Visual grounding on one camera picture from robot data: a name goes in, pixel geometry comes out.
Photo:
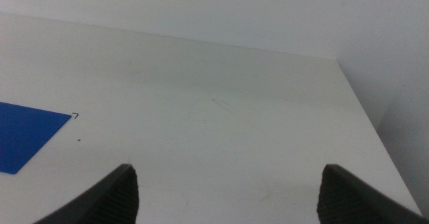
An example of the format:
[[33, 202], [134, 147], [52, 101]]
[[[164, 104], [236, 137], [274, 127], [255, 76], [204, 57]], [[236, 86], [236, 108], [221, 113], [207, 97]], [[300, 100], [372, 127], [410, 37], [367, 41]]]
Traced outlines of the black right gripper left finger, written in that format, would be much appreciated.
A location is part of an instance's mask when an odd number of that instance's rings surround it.
[[122, 164], [39, 224], [135, 224], [139, 210], [137, 174]]

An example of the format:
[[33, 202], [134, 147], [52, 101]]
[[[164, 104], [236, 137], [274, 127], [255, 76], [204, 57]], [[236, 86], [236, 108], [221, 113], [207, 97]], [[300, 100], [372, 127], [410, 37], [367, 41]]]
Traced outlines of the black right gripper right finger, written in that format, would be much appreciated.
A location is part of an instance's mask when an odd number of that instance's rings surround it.
[[338, 164], [324, 167], [316, 211], [322, 224], [428, 224]]

